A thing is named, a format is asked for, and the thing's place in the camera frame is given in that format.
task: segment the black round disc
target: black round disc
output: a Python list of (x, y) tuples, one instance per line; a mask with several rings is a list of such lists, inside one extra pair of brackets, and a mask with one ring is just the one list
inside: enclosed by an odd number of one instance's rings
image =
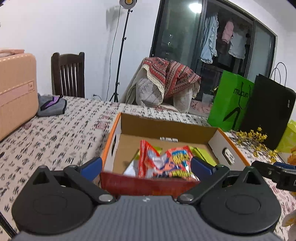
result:
[(22, 231), (54, 235), (75, 229), (92, 215), (93, 204), (83, 192), (61, 186), (35, 185), (16, 199), (12, 216)]
[(253, 184), (213, 190), (202, 199), (200, 210), (207, 223), (236, 235), (272, 229), (281, 215), (281, 206), (271, 190)]

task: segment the red snack package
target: red snack package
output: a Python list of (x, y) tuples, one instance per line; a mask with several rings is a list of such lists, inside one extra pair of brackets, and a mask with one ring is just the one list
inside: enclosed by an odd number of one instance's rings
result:
[(140, 177), (178, 177), (188, 181), (198, 181), (190, 169), (193, 155), (188, 146), (172, 148), (162, 156), (145, 140), (141, 141)]

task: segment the hanging laundry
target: hanging laundry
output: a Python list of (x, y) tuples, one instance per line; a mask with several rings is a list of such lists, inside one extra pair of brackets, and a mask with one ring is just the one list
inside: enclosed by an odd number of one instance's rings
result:
[(224, 32), (222, 35), (222, 41), (226, 42), (229, 44), (232, 34), (233, 34), (233, 29), (234, 25), (232, 21), (228, 21), (227, 24), (225, 25)]
[(201, 61), (207, 64), (213, 63), (213, 56), (217, 56), (216, 40), (218, 26), (218, 13), (206, 17), (200, 58)]
[(235, 28), (233, 31), (233, 38), (230, 40), (229, 54), (236, 58), (244, 59), (246, 54), (246, 34), (248, 29)]

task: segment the gray and purple pouch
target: gray and purple pouch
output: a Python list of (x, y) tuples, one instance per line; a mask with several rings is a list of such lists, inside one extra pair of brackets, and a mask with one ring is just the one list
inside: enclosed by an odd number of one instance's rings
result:
[(37, 116), (52, 116), (61, 115), (65, 113), (67, 101), (63, 96), (41, 96), (38, 93), (39, 108)]

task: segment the chair backrest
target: chair backrest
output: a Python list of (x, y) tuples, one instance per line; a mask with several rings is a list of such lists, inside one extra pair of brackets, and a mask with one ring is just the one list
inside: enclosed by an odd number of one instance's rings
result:
[(79, 55), (54, 53), (52, 77), (56, 95), (84, 98), (84, 53), (81, 52)]

